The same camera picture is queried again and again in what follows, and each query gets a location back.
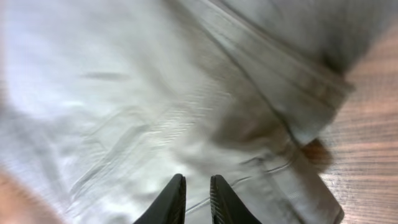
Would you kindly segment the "grey cotton shorts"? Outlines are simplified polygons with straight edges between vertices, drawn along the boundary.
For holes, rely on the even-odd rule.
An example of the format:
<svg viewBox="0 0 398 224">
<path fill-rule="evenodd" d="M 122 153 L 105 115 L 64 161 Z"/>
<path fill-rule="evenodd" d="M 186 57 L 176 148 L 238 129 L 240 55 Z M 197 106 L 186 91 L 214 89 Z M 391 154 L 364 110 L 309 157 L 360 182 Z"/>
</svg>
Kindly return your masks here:
<svg viewBox="0 0 398 224">
<path fill-rule="evenodd" d="M 134 223 L 175 174 L 261 223 L 340 223 L 302 153 L 396 1 L 2 1 L 1 222 Z"/>
</svg>

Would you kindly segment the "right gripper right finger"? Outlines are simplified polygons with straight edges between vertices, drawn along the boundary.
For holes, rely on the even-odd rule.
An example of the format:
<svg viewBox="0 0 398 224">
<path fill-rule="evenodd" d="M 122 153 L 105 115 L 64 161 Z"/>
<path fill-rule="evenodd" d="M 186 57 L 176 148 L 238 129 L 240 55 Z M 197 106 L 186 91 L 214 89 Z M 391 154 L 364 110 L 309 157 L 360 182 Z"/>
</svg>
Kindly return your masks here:
<svg viewBox="0 0 398 224">
<path fill-rule="evenodd" d="M 213 224 L 261 224 L 221 175 L 211 177 L 210 205 Z"/>
</svg>

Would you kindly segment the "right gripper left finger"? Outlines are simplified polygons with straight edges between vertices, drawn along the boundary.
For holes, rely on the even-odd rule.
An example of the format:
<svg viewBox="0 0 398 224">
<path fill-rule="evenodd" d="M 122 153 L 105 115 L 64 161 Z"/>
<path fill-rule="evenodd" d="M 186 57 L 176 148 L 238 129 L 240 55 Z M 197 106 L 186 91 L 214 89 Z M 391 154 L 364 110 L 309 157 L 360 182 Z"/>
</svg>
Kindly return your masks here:
<svg viewBox="0 0 398 224">
<path fill-rule="evenodd" d="M 186 193 L 185 177 L 175 174 L 134 224 L 184 224 Z"/>
</svg>

